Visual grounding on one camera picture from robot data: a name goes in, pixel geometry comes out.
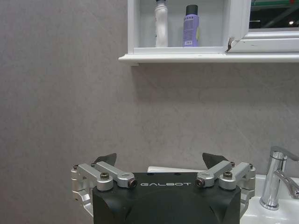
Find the bolt head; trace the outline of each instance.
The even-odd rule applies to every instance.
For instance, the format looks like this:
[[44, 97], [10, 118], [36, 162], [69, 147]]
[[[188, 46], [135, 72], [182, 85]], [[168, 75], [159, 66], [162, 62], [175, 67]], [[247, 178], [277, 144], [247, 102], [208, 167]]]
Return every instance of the bolt head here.
[[100, 178], [102, 180], [108, 180], [109, 179], [109, 173], [101, 173]]
[[128, 181], [128, 187], [129, 188], [134, 188], [137, 186], [137, 180], [135, 178], [132, 178]]
[[203, 188], [203, 187], [205, 186], [206, 182], [205, 182], [204, 179], [199, 178], [199, 179], [197, 179], [197, 180], [195, 181], [195, 184], [196, 184], [197, 187], [199, 187], [199, 188]]
[[224, 173], [223, 173], [223, 177], [225, 177], [225, 178], [227, 178], [227, 179], [231, 179], [231, 178], [233, 178], [233, 173], [232, 173], [232, 172], [229, 172], [229, 171], [224, 172]]

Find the purple spray can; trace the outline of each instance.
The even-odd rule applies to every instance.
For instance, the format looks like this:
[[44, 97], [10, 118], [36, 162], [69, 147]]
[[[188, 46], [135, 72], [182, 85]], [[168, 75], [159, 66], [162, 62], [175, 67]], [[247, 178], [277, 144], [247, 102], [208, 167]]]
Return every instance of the purple spray can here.
[[198, 6], [188, 5], [184, 17], [184, 47], [198, 47], [199, 40], [199, 17]]

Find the silver metal link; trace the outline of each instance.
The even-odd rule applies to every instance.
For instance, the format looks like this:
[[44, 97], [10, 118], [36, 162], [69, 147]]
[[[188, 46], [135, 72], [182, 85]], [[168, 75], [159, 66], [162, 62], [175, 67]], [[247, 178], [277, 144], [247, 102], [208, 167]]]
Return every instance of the silver metal link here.
[[241, 162], [232, 170], [232, 177], [226, 178], [223, 175], [219, 177], [219, 186], [226, 190], [234, 190], [237, 183], [250, 172], [250, 165], [245, 162]]
[[87, 178], [87, 181], [89, 182], [89, 188], [94, 188], [96, 186], [100, 191], [106, 191], [113, 188], [112, 177], [109, 177], [106, 180], [102, 180], [100, 178], [101, 172], [97, 171], [87, 164], [80, 164], [78, 166], [78, 171], [82, 176]]
[[117, 182], [121, 188], [130, 188], [130, 183], [135, 180], [132, 173], [124, 172], [114, 166], [109, 165], [103, 161], [96, 163], [95, 168], [100, 172], [107, 172]]
[[207, 171], [201, 171], [197, 173], [197, 180], [204, 180], [205, 184], [203, 187], [214, 186], [215, 180], [225, 171], [230, 171], [232, 165], [229, 161], [221, 161], [217, 165], [213, 166]]

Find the faucet handle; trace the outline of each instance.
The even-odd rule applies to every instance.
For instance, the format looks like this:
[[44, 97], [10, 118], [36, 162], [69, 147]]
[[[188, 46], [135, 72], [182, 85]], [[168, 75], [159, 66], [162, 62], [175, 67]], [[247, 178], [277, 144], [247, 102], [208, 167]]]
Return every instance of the faucet handle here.
[[299, 156], [296, 156], [295, 154], [291, 153], [290, 151], [286, 150], [285, 148], [282, 148], [282, 147], [279, 147], [279, 146], [271, 147], [271, 157], [273, 157], [275, 159], [285, 160], [284, 158], [277, 158], [277, 155], [275, 154], [277, 152], [282, 153], [283, 157], [287, 156], [291, 160], [293, 160], [295, 162], [299, 162]]

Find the white sink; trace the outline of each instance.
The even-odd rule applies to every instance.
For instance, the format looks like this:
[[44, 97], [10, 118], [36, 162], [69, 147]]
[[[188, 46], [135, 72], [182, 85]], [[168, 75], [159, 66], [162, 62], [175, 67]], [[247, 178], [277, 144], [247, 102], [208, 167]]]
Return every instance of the white sink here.
[[[161, 172], [199, 172], [201, 170], [189, 170], [179, 168], [149, 167], [149, 173]], [[240, 224], [299, 224], [299, 200], [289, 196], [286, 186], [281, 182], [279, 187], [279, 209], [270, 211], [260, 205], [260, 197], [263, 193], [263, 185], [266, 176], [256, 175], [256, 196], [249, 202], [246, 213], [241, 218]], [[299, 178], [293, 178], [299, 184]]]

